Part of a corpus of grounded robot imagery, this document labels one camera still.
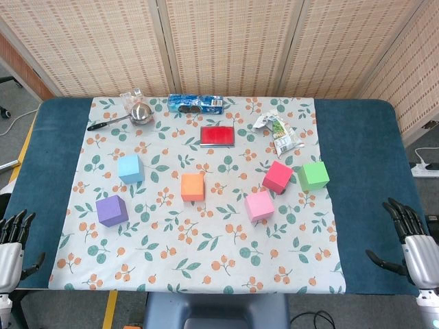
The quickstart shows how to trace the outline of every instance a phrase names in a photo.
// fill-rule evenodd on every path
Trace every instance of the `bamboo screen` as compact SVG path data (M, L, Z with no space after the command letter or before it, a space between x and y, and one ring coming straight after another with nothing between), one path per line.
M389 101L403 138L439 106L439 1L431 0L389 50L362 98Z
M284 96L349 98L371 72L414 0L311 0L294 36Z
M273 95L301 2L166 0L182 91Z
M169 93L147 1L2 1L0 16L64 96Z

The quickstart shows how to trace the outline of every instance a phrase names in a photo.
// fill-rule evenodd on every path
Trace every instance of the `wall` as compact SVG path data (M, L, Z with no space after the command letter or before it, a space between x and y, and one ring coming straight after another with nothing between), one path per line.
M438 115L438 20L439 1L426 1L359 94L384 99L395 107L406 144L419 137L420 127Z
M27 86L35 98L44 101L54 96L3 34L0 34L0 57L3 66L13 71L15 78Z

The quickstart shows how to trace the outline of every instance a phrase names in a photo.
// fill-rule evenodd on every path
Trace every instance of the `blue snack package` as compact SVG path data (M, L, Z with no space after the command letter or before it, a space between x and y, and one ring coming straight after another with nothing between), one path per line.
M223 114L222 96L170 94L167 107L170 112Z

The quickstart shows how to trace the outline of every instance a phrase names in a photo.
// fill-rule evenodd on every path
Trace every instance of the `yellow tape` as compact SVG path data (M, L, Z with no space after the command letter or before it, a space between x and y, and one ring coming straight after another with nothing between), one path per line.
M29 131L27 132L25 142L23 144L23 147L21 148L20 155L19 155L20 163L23 163L23 159L25 158L27 147L29 146L30 136L32 135L32 130L34 129L34 123L35 123L35 118L32 121L32 124L30 125ZM21 164L14 168L12 175L11 175L11 178L9 179L9 183L11 183L11 181L13 181L14 179L16 179L19 176L20 168L21 168Z
M102 329L111 329L112 318L115 314L116 299L117 290L110 291L108 294L107 308L105 310L104 324L102 325Z

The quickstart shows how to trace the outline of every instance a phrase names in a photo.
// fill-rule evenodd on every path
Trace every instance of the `white cable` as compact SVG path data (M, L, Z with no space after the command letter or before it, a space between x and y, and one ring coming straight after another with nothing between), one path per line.
M417 149L414 149L414 153L418 156L420 163L425 167L427 164L425 163L424 159L421 158L421 156L418 153L419 149L439 149L439 147L418 147Z
M28 115L28 114L34 113L34 112L36 112L36 111L38 111L38 109L33 110L33 111L30 111L30 112L25 113L25 114L22 114L22 115L19 115L17 118L15 118L15 119L13 120L13 122L11 123L11 125L9 126L9 128L8 128L4 133L0 134L0 137L1 137L1 136L5 136L5 135L11 130L11 128L12 128L12 126L14 125L15 121L17 121L18 119L24 117L25 115Z

